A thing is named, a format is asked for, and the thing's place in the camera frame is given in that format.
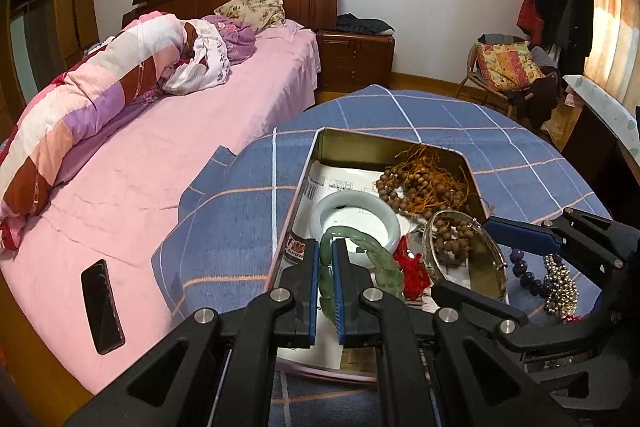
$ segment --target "folded clothes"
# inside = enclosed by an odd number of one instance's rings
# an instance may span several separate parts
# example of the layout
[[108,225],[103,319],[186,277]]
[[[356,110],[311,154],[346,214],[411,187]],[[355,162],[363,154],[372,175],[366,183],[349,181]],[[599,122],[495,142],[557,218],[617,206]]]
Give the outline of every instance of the folded clothes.
[[365,35],[392,35],[394,29],[380,19],[358,19],[352,13],[338,15],[336,28],[341,32]]
[[220,33],[232,65],[244,62],[255,53],[255,32],[248,24],[223,15],[207,15],[203,20],[213,24]]

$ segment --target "wooden wardrobe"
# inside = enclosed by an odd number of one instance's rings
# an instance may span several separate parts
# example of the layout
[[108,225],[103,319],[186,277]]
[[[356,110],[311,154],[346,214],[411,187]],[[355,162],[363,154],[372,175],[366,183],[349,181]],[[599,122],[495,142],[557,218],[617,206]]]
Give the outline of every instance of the wooden wardrobe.
[[26,99],[72,67],[98,41],[94,0],[3,0],[0,28],[0,140],[4,140]]

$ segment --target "bed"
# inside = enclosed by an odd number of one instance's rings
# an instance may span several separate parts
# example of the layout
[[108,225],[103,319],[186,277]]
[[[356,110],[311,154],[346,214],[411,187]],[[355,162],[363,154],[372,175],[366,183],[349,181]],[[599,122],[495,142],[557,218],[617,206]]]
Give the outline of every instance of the bed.
[[[227,1],[134,0],[122,24],[154,10],[199,18]],[[150,258],[175,225],[180,195],[213,151],[239,153],[314,104],[318,46],[300,25],[335,28],[337,0],[283,2],[287,24],[258,34],[254,56],[232,66],[226,84],[162,98],[120,129],[28,220],[18,253],[0,259],[24,315],[92,393],[171,327]],[[98,259],[107,260],[126,336],[103,357],[92,343],[80,285],[81,271]]]

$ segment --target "black smartphone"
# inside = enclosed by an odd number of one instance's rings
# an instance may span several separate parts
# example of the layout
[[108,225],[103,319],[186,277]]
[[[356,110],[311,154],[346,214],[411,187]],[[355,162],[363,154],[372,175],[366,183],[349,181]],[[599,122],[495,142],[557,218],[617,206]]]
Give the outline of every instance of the black smartphone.
[[113,302],[107,261],[100,259],[82,272],[82,294],[95,350],[106,355],[124,344],[124,334]]

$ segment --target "bead necklace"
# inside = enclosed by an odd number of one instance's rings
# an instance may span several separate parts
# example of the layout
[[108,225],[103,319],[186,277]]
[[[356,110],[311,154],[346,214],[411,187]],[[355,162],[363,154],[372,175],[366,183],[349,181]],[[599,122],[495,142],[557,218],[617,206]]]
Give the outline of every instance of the bead necklace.
[[569,277],[569,267],[562,262],[557,253],[545,255],[546,276],[536,279],[533,272],[527,271],[524,252],[514,248],[509,259],[513,263],[513,274],[520,279],[520,285],[534,295],[545,299],[545,311],[557,315],[564,322],[577,320],[575,310],[578,306],[578,290],[575,281]]

